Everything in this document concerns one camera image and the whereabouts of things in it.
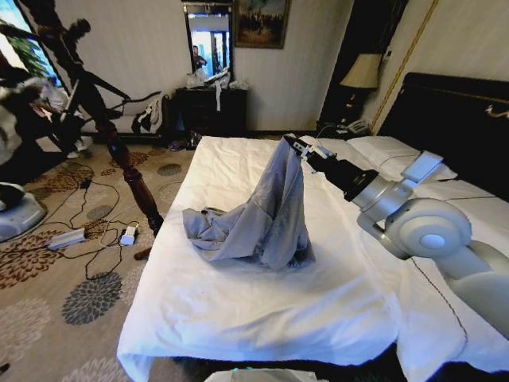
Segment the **picture frame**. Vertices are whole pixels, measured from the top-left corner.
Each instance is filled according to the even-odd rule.
[[[235,47],[283,49],[291,0],[235,0]]]

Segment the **white charger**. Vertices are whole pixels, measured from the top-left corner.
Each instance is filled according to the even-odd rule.
[[[138,229],[140,224],[136,224],[136,226],[128,226],[126,228],[126,231],[120,238],[120,244],[121,245],[133,245],[135,241],[136,236],[136,230]]]

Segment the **dresser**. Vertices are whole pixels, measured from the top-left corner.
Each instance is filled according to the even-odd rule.
[[[217,111],[214,88],[180,88],[175,93],[184,129],[201,135],[241,137],[246,131],[247,90],[223,89]]]

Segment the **floral rug pattern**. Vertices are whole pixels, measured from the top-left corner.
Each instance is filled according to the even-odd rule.
[[[193,152],[129,148],[164,216]],[[145,266],[133,256],[152,245],[153,233],[138,207],[129,208],[134,198],[106,146],[88,151],[25,185],[48,213],[33,230],[0,244],[0,365],[10,363],[1,382],[129,380],[116,348]],[[92,183],[81,189],[86,179]],[[135,244],[115,245],[126,225],[136,223]],[[57,251],[45,247],[81,227],[85,241]],[[101,238],[113,247],[104,248]],[[151,380],[172,380],[177,369],[171,364]]]

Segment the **lamp shade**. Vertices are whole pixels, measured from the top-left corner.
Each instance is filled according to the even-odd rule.
[[[350,88],[376,89],[379,86],[380,60],[382,60],[381,54],[359,54],[340,85]]]

